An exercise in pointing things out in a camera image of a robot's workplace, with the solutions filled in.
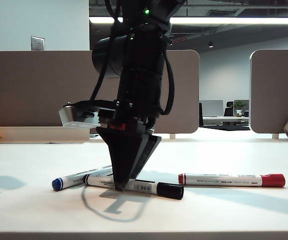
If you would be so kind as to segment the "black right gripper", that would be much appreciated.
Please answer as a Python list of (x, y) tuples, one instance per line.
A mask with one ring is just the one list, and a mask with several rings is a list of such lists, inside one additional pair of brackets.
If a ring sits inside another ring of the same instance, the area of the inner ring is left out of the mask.
[(123, 191), (162, 139), (151, 135), (159, 117), (159, 99), (98, 100), (97, 106), (101, 126), (96, 131), (109, 148), (115, 189)]

